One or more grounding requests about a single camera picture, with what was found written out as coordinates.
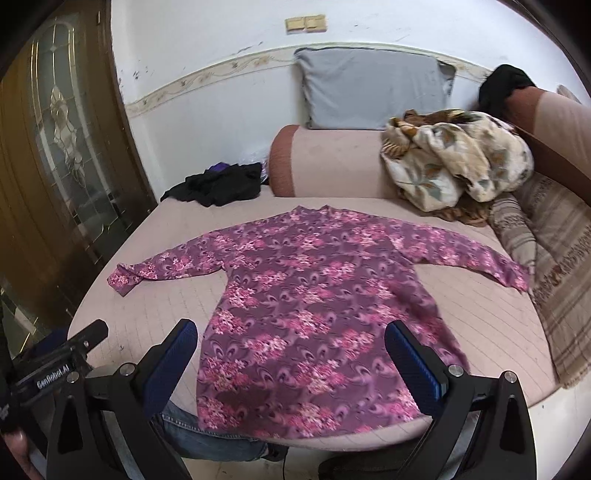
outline cable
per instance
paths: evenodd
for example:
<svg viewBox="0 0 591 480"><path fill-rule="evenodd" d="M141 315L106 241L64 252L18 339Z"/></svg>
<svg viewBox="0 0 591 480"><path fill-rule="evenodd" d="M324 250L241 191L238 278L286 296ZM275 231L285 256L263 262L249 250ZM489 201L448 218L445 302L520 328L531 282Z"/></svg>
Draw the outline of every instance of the cable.
<svg viewBox="0 0 591 480"><path fill-rule="evenodd" d="M283 480L285 480L285 461L286 460L287 460L287 453L285 454L285 458L283 459Z"/></svg>

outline blue gripper pad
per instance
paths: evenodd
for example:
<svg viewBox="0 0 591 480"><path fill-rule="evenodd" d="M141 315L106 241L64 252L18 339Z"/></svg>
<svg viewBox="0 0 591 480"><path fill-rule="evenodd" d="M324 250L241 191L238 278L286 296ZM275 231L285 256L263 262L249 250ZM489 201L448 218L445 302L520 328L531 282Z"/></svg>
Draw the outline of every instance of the blue gripper pad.
<svg viewBox="0 0 591 480"><path fill-rule="evenodd" d="M384 343L421 413L431 417L439 416L443 408L441 399L447 391L447 377L444 374L442 376L441 371L433 370L444 368L445 364L439 358L435 361L433 358L424 359L423 355L431 349L421 345L400 320L388 324Z"/></svg>
<svg viewBox="0 0 591 480"><path fill-rule="evenodd" d="M138 363L135 388L140 392L144 415L161 413L197 348L197 327L180 320L160 345L153 346Z"/></svg>

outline purple cloth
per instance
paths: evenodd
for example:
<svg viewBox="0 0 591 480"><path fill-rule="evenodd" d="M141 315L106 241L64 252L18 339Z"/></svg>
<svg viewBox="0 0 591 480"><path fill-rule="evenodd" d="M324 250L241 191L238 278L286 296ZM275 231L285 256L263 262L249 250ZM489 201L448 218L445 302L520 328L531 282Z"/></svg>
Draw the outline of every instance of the purple cloth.
<svg viewBox="0 0 591 480"><path fill-rule="evenodd" d="M126 295L144 279L223 268L228 285L203 335L200 428L258 438L322 437L420 415L384 346L401 319L447 364L469 364L418 280L427 261L487 273L525 291L523 267L444 229L325 206L207 233L109 277Z"/></svg>
<svg viewBox="0 0 591 480"><path fill-rule="evenodd" d="M209 171L217 171L217 172L220 172L220 171L225 170L229 166L230 166L230 164L224 163L223 161L221 161L221 162L216 163L215 165L209 167L208 170Z"/></svg>

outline wall border trim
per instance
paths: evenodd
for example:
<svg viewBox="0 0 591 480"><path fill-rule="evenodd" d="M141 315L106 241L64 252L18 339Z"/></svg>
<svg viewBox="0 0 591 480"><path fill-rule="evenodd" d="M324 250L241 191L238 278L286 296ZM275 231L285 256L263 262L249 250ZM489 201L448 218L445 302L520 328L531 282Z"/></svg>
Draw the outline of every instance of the wall border trim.
<svg viewBox="0 0 591 480"><path fill-rule="evenodd" d="M361 47L430 55L435 57L437 60L453 65L457 70L457 76L478 83L482 83L487 75L491 73L491 70L466 60L457 59L455 57L444 55L438 52L422 50L420 48L385 43L314 43L291 47L273 48L272 50L251 53L242 57L233 57L231 59L221 61L174 80L169 84L149 93L148 95L145 95L135 102L126 103L125 111L127 112L129 118L133 118L149 112L150 110L159 107L163 103L184 95L185 93L192 92L221 80L245 75L248 73L260 72L261 70L293 65L295 63L294 52L298 48L302 47Z"/></svg>

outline person's leg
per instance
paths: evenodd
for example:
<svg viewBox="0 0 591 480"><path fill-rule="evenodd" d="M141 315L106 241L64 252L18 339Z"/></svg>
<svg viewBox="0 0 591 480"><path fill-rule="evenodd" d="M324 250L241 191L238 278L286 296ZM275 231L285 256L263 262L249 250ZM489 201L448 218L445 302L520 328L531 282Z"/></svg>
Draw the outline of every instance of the person's leg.
<svg viewBox="0 0 591 480"><path fill-rule="evenodd" d="M200 430L197 417L172 402L154 417L154 425L164 440L184 458L248 462L268 453L267 443L261 440Z"/></svg>

